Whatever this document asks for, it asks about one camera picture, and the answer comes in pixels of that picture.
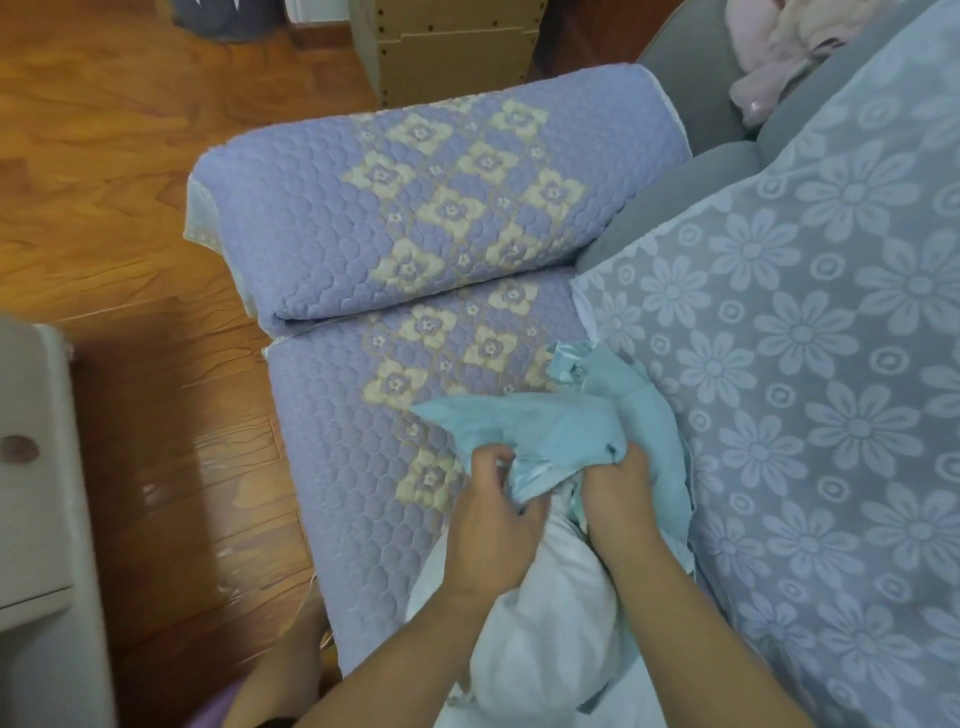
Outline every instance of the hand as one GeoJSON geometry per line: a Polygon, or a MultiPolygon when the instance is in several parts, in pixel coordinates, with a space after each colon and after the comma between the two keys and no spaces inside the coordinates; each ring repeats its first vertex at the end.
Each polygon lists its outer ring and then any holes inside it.
{"type": "Polygon", "coordinates": [[[584,469],[584,513],[590,542],[611,572],[651,544],[662,544],[647,453],[634,443],[618,465],[584,469]]]}
{"type": "Polygon", "coordinates": [[[549,496],[527,503],[520,516],[503,493],[497,461],[509,463],[505,445],[473,451],[470,482],[457,499],[446,542],[441,589],[477,599],[488,609],[523,581],[543,536],[549,496]]]}

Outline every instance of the light blue fabric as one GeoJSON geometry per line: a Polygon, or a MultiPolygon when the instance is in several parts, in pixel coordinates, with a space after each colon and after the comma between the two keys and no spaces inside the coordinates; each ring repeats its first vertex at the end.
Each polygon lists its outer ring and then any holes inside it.
{"type": "MultiPolygon", "coordinates": [[[[505,443],[513,448],[507,493],[517,504],[552,490],[589,465],[620,462],[627,440],[633,440],[650,459],[660,530],[685,545],[692,506],[684,445],[670,405],[643,366],[627,364],[606,344],[560,343],[549,375],[560,392],[446,397],[417,404],[411,411],[453,435],[457,457],[468,472],[470,456],[480,446],[505,443]]],[[[571,519],[586,530],[579,479],[574,487],[571,519]]],[[[677,545],[671,544],[673,550],[677,545]]]]}

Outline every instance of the floral throw blanket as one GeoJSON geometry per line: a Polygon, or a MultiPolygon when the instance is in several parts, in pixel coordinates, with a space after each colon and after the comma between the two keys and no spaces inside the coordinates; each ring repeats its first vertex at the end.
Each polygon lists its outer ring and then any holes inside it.
{"type": "Polygon", "coordinates": [[[960,725],[960,1],[576,285],[674,403],[691,545],[816,723],[960,725]]]}

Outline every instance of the quilted sofa mat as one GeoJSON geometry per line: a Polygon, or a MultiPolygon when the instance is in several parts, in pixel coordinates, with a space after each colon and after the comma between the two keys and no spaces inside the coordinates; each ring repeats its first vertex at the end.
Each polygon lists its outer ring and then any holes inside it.
{"type": "Polygon", "coordinates": [[[543,391],[557,340],[584,338],[572,268],[320,325],[268,349],[303,526],[344,673],[400,626],[464,479],[412,404],[543,391]]]}
{"type": "Polygon", "coordinates": [[[237,136],[197,162],[185,236],[277,337],[561,260],[689,156],[649,71],[591,68],[237,136]]]}

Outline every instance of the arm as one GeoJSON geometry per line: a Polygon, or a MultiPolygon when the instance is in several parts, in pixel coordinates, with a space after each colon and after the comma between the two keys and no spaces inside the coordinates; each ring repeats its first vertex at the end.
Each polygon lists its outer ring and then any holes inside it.
{"type": "Polygon", "coordinates": [[[509,448],[473,453],[472,479],[450,519],[444,583],[417,615],[297,723],[298,728],[429,728],[440,714],[496,598],[519,586],[537,553],[548,501],[518,516],[497,461],[509,448]]]}
{"type": "Polygon", "coordinates": [[[813,728],[660,537],[646,454],[587,469],[584,509],[670,728],[813,728]]]}

